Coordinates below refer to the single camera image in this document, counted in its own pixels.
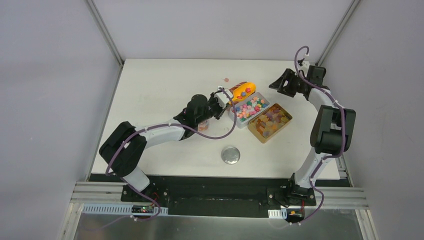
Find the clear plastic jar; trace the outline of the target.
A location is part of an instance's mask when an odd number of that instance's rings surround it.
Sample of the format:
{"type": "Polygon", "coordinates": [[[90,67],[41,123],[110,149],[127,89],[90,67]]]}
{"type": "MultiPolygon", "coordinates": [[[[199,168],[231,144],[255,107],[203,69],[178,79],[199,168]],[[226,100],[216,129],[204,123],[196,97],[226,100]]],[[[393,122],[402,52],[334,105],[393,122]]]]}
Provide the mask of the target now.
{"type": "Polygon", "coordinates": [[[206,131],[209,128],[209,123],[210,123],[209,120],[204,120],[204,121],[200,122],[197,126],[197,130],[199,132],[206,131]]]}

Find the orange plastic scoop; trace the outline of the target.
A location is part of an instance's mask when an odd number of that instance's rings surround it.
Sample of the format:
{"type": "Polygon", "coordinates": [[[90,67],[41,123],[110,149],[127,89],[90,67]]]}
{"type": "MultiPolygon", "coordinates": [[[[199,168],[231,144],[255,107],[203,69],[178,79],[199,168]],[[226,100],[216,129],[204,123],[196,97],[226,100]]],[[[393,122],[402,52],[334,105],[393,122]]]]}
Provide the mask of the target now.
{"type": "Polygon", "coordinates": [[[229,89],[233,95],[233,102],[239,103],[256,92],[256,85],[253,82],[240,82],[229,89]]]}

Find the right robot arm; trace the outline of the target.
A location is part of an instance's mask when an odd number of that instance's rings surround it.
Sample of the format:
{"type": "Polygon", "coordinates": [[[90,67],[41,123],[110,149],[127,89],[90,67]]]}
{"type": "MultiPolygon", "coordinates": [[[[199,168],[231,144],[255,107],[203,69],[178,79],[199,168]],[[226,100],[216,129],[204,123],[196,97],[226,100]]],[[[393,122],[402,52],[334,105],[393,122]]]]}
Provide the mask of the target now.
{"type": "Polygon", "coordinates": [[[317,110],[309,142],[311,151],[306,160],[292,174],[284,190],[284,200],[296,205],[314,192],[315,182],[326,165],[346,152],[351,144],[356,120],[353,109],[344,108],[323,84],[327,70],[310,66],[307,73],[287,68],[268,87],[278,93],[294,97],[302,94],[317,110]]]}

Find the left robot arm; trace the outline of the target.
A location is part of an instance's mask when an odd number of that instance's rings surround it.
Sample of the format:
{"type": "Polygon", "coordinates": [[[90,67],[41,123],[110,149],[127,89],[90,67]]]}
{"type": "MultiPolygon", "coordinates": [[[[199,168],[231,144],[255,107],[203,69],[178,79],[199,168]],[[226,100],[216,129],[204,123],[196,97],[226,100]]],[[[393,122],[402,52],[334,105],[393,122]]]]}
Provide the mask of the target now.
{"type": "Polygon", "coordinates": [[[220,119],[231,104],[233,94],[227,88],[220,88],[209,98],[195,94],[186,107],[167,122],[145,127],[121,122],[99,148],[99,155],[107,163],[105,173],[123,179],[133,188],[133,195],[140,202],[149,201],[153,189],[138,166],[143,152],[159,144],[185,140],[193,134],[205,137],[199,131],[200,123],[211,118],[220,119]]]}

